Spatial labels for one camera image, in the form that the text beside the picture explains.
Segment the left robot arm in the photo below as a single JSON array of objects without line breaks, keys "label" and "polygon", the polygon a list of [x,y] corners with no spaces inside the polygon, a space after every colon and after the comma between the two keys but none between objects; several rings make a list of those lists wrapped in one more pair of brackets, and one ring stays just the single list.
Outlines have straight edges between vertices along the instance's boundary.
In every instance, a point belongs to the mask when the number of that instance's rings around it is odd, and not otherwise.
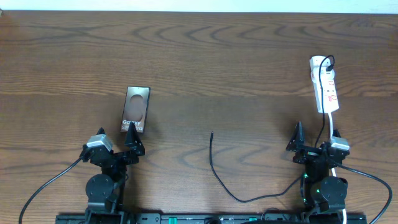
[{"label": "left robot arm", "polygon": [[135,215],[123,209],[124,189],[127,181],[127,166],[137,164],[145,154],[136,127],[129,125],[125,138],[128,151],[113,151],[113,144],[100,128],[83,145],[80,159],[101,168],[86,183],[88,206],[85,210],[85,223],[135,223]]}]

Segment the brown Galaxy smartphone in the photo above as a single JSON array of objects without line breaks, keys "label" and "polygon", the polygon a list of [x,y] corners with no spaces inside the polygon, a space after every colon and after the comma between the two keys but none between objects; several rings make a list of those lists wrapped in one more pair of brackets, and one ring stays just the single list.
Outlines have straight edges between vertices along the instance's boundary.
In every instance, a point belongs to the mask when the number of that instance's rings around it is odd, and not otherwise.
[{"label": "brown Galaxy smartphone", "polygon": [[130,124],[134,124],[138,133],[144,133],[149,98],[150,87],[127,87],[120,132],[127,132]]}]

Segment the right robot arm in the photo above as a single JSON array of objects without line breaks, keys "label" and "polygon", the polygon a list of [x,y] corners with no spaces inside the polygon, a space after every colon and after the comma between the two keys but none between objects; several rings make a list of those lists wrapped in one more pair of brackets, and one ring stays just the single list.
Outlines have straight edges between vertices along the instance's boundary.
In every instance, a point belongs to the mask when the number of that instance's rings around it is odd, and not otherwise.
[{"label": "right robot arm", "polygon": [[330,175],[330,170],[336,166],[329,159],[344,160],[349,155],[348,141],[334,130],[330,140],[320,147],[306,146],[302,124],[297,123],[286,150],[295,153],[294,163],[305,166],[302,177],[305,211],[300,219],[308,223],[312,215],[332,214],[345,209],[348,182]]}]

